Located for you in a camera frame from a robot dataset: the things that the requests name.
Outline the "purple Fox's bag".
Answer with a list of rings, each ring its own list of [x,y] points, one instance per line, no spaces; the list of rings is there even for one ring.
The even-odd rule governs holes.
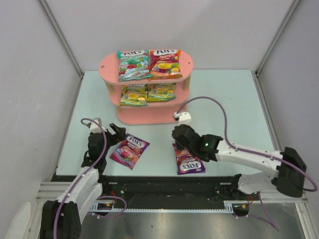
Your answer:
[[[175,143],[172,146],[175,151],[178,175],[205,173],[206,168],[202,160],[192,156],[186,149],[178,149]]]
[[[125,139],[111,154],[110,159],[133,170],[137,161],[150,145],[132,134],[126,134]]]

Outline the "green Fox's candy bag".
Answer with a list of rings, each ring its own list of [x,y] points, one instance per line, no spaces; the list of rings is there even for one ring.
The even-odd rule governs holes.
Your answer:
[[[124,85],[119,106],[144,107],[148,105],[148,85]]]

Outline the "yellow-green Fox's candy bag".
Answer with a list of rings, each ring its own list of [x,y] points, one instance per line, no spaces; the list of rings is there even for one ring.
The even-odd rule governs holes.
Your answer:
[[[148,102],[167,102],[176,98],[176,83],[150,84],[148,89]]]

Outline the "teal Fox's candy bag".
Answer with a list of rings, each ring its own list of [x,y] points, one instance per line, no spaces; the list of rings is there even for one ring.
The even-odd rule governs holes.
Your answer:
[[[118,51],[117,57],[119,60],[118,81],[134,81],[149,78],[149,51]]]

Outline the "orange Fox's candy bag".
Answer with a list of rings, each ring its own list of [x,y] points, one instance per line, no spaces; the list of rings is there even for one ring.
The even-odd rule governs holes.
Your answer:
[[[159,49],[150,51],[150,78],[174,79],[181,78],[179,49]]]

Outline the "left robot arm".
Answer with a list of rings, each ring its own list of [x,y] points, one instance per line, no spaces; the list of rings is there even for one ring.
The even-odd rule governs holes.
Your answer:
[[[88,149],[84,154],[79,174],[70,186],[54,201],[48,200],[42,208],[39,237],[41,239],[78,239],[82,223],[93,203],[108,188],[101,179],[109,149],[122,142],[126,129],[111,123],[110,133],[100,118],[81,119],[90,130]]]

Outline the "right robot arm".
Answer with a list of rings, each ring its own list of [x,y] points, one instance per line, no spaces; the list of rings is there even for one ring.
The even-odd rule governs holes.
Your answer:
[[[171,136],[179,148],[188,150],[202,161],[229,162],[259,170],[251,175],[235,175],[234,190],[249,195],[276,189],[293,198],[300,198],[303,194],[307,166],[293,148],[271,152],[243,148],[220,136],[200,136],[185,124],[175,126]]]

